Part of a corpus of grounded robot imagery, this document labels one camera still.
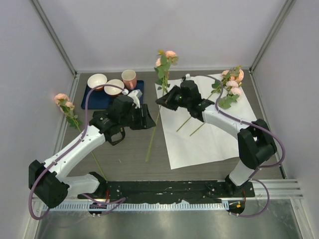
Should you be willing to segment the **pink fake flower stem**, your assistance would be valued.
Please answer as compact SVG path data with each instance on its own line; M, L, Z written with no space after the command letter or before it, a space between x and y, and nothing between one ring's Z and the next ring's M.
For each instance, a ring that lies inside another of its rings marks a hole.
M78 116L75 114L75 106L70 101L70 98L66 94L57 94L54 97L54 102L64 113L66 121L69 123L69 126L72 128L76 128L79 130L79 132L81 132L80 125L82 124L82 122L78 119Z

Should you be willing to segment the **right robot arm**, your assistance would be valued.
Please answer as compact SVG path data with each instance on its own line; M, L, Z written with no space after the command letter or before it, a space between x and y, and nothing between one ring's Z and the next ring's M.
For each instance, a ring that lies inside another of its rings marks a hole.
M229 196L238 196L259 166L277 152L274 136L264 120L244 123L218 110L217 103L201 97L193 80L174 86L156 103L173 111L185 108L192 118L216 126L237 140L240 161L225 178L225 191Z

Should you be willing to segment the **white wrapping paper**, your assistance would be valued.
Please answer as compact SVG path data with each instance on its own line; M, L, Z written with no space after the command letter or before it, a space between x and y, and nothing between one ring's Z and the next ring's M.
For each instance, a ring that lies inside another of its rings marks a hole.
M202 98L208 98L213 90L211 85L215 80L203 76L192 76L190 79L197 84ZM242 94L239 102L232 103L231 108L223 111L238 119L255 121L257 118L244 90L240 89ZM185 108L172 111L161 107L160 117L172 170L239 156L237 139L211 124L204 124L195 134L190 136L202 124L201 121L191 118L177 132L176 130L190 117Z

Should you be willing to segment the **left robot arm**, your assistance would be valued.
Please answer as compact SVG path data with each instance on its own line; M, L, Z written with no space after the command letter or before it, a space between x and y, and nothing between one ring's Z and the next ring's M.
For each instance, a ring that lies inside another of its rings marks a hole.
M29 166L29 188L50 209L68 196L87 194L100 199L106 195L107 182L96 172L70 177L70 171L98 146L112 141L112 136L129 127L142 130L154 127L148 106L137 106L129 96L119 96L103 111L95 111L88 126L71 143L43 163L35 160Z

